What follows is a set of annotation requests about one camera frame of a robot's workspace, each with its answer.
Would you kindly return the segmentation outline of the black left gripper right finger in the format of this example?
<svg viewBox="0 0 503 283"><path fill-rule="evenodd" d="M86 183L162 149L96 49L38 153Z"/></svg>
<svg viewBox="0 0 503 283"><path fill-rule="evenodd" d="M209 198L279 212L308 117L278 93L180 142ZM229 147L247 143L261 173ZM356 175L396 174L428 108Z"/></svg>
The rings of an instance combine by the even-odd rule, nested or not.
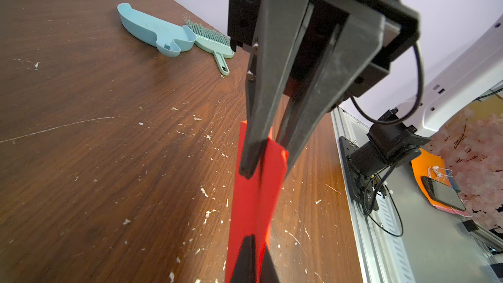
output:
<svg viewBox="0 0 503 283"><path fill-rule="evenodd" d="M275 269L275 265L272 261L272 257L269 251L269 247L265 246L265 251L263 254L263 260L261 265L260 273L260 283L279 283L278 274Z"/></svg>

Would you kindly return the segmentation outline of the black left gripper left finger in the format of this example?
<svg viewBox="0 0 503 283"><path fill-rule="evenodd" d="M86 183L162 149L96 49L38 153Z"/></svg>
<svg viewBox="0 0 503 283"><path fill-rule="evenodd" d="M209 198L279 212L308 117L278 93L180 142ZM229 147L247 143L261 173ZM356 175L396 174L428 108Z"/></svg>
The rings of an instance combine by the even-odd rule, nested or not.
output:
<svg viewBox="0 0 503 283"><path fill-rule="evenodd" d="M250 235L243 238L231 273L230 283L254 282L256 282L255 236Z"/></svg>

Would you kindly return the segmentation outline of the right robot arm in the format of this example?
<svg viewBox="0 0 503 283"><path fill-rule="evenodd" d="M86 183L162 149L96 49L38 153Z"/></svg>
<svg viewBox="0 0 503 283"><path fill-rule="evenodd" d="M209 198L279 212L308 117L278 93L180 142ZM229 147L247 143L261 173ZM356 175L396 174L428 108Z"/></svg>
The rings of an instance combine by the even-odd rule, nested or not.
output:
<svg viewBox="0 0 503 283"><path fill-rule="evenodd" d="M323 116L355 100L415 51L418 91L373 121L356 153L370 175L412 159L453 115L502 81L502 32L488 30L430 83L424 82L419 13L400 0L229 0L231 48L250 52L248 128L237 172L251 178L265 156L283 96L289 98L276 141L297 161Z"/></svg>

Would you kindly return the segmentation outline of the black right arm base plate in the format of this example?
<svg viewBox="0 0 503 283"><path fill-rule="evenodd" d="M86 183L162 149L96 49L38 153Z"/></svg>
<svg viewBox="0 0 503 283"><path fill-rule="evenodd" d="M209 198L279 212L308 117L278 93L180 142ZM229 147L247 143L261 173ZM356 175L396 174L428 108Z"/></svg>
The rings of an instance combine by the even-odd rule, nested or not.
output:
<svg viewBox="0 0 503 283"><path fill-rule="evenodd" d="M371 143L367 142L358 147L353 141L344 136L339 137L339 143L341 144L344 174L351 200L356 201L364 212L378 210L377 203L373 208L371 207L373 187L369 183L372 177L370 170L376 169L375 165L378 164L373 159L374 154L371 150Z"/></svg>

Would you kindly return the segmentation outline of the red square paper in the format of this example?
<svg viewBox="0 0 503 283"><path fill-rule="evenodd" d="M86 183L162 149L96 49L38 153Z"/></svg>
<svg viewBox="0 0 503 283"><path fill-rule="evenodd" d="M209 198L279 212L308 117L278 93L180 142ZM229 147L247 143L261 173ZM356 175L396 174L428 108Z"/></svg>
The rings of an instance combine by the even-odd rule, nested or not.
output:
<svg viewBox="0 0 503 283"><path fill-rule="evenodd" d="M270 251L271 221L286 176L287 160L288 152L269 138L264 155L250 179L236 170L225 282L230 282L243 238L250 235L255 236L256 282L260 281L266 245Z"/></svg>

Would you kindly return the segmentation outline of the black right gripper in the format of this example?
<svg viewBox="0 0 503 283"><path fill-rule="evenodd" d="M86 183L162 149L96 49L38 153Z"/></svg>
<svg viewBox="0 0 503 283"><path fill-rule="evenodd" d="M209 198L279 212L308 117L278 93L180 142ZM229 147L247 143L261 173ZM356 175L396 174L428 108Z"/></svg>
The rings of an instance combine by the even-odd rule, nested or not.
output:
<svg viewBox="0 0 503 283"><path fill-rule="evenodd" d="M290 172L332 107L359 97L418 41L418 12L398 0L229 0L232 47L250 51L247 130L239 166L250 179L282 95L278 143Z"/></svg>

